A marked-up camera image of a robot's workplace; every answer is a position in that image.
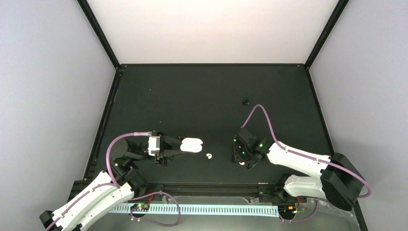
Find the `white earbud charging case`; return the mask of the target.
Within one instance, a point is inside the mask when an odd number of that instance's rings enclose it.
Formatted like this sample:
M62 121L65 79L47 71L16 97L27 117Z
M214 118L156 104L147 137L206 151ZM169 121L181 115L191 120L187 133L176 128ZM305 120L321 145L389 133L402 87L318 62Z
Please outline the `white earbud charging case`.
M203 141L198 138L184 138L181 141L180 150L190 153L199 153L202 151Z

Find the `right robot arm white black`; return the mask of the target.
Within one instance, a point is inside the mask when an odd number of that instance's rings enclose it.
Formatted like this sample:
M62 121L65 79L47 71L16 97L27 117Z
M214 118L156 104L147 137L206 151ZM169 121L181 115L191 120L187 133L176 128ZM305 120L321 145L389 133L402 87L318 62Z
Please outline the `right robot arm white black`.
M246 163L248 169L267 160L302 173L284 177L284 182L275 186L274 195L279 201L298 196L315 197L350 211L364 188L364 178L341 153L309 153L269 137L260 139L245 128L238 130L233 141L233 161Z

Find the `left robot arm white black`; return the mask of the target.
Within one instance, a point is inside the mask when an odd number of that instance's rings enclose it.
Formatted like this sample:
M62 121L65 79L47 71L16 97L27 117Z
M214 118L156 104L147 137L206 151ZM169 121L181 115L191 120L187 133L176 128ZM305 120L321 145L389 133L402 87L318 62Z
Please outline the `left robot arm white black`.
M163 195L163 191L147 192L147 182L139 175L137 161L153 160L166 166L169 159L202 151L198 138L175 139L162 132L131 132L120 135L109 144L106 170L65 205L44 211L40 220L47 231L86 231L92 224L126 202Z

